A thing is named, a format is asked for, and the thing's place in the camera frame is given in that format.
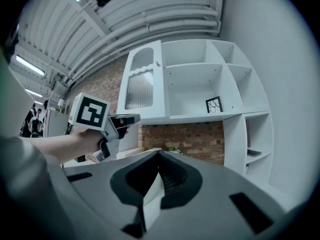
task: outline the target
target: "framed picture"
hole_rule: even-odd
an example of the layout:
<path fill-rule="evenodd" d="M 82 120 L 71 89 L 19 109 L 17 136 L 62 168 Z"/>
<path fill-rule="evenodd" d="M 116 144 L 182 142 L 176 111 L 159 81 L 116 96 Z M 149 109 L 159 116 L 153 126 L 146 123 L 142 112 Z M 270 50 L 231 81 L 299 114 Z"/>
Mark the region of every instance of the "framed picture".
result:
<path fill-rule="evenodd" d="M 208 99 L 205 101 L 206 109 L 208 113 L 219 113 L 223 112 L 220 96 Z"/>

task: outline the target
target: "ceiling pipe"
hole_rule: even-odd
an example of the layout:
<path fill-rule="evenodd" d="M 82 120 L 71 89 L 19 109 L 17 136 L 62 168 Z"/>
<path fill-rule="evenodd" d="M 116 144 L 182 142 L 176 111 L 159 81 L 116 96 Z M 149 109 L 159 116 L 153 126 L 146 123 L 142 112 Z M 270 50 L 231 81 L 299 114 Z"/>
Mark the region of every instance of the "ceiling pipe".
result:
<path fill-rule="evenodd" d="M 108 55 L 104 56 L 103 58 L 99 59 L 98 61 L 96 61 L 94 64 L 90 65 L 89 67 L 87 67 L 86 69 L 84 68 L 81 72 L 77 72 L 67 83 L 68 86 L 70 86 L 73 82 L 79 80 L 79 78 L 86 74 L 88 71 L 90 71 L 92 68 L 94 68 L 95 66 L 97 66 L 99 63 L 101 63 L 103 60 L 113 56 L 114 54 L 116 53 L 119 53 L 123 50 L 126 50 L 132 46 L 136 46 L 136 45 L 139 45 L 141 43 L 145 43 L 149 40 L 152 40 L 152 39 L 156 39 L 156 38 L 161 38 L 161 37 L 164 37 L 164 36 L 169 36 L 169 35 L 175 35 L 175 34 L 183 34 L 183 33 L 218 33 L 219 31 L 218 30 L 212 30 L 212 29 L 188 29 L 188 30 L 176 30 L 176 31 L 171 31 L 171 32 L 165 32 L 165 33 L 161 33 L 161 34 L 157 34 L 157 35 L 153 35 L 153 36 L 149 36 L 149 37 L 146 37 L 144 39 L 141 39 L 141 40 L 138 40 L 136 42 L 133 42 L 133 43 L 130 43 L 126 46 L 123 46 L 117 50 L 114 50 L 113 52 L 109 53 Z"/>
<path fill-rule="evenodd" d="M 146 23 L 152 23 L 157 21 L 167 20 L 168 17 L 181 17 L 181 16 L 216 16 L 217 12 L 212 9 L 179 9 L 179 10 L 171 10 L 166 12 L 155 13 L 152 15 L 147 15 L 145 17 L 141 17 L 139 19 L 133 20 L 129 24 L 126 24 L 123 27 L 118 28 L 117 30 L 111 32 L 106 37 L 102 38 L 99 42 L 97 42 L 93 47 L 91 47 L 87 53 L 83 55 L 81 59 L 79 59 L 70 72 L 67 74 L 63 80 L 66 81 L 68 78 L 72 76 L 72 74 L 76 71 L 76 69 L 84 63 L 86 58 L 92 55 L 96 50 L 100 49 L 103 45 L 106 44 L 107 41 L 116 38 L 125 34 L 126 32 L 132 31 L 138 27 L 144 26 Z"/>
<path fill-rule="evenodd" d="M 202 27 L 217 27 L 218 23 L 216 21 L 207 21 L 207 20 L 195 20 L 195 19 L 186 19 L 186 20 L 175 20 L 166 23 L 158 23 L 154 25 L 150 25 L 149 28 L 143 28 L 133 33 L 130 33 L 123 38 L 113 42 L 112 44 L 108 45 L 105 49 L 103 49 L 98 55 L 91 58 L 87 63 L 85 63 L 71 79 L 76 79 L 79 74 L 81 74 L 84 70 L 86 70 L 98 57 L 103 56 L 103 54 L 107 54 L 112 49 L 116 48 L 117 46 L 121 46 L 123 43 L 130 41 L 131 39 L 138 38 L 141 35 L 165 30 L 168 28 L 175 28 L 175 27 L 185 27 L 185 26 L 202 26 Z"/>

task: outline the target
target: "black slot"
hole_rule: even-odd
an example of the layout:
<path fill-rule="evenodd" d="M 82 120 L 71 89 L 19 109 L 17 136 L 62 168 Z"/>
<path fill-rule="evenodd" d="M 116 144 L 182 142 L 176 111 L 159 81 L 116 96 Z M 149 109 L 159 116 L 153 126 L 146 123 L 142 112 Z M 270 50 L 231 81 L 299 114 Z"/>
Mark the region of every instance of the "black slot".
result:
<path fill-rule="evenodd" d="M 67 179 L 69 182 L 75 182 L 75 181 L 83 180 L 85 178 L 89 178 L 91 176 L 92 174 L 90 172 L 83 172 L 83 173 L 67 176 Z"/>
<path fill-rule="evenodd" d="M 259 234 L 273 224 L 244 193 L 229 196 L 254 233 Z"/>

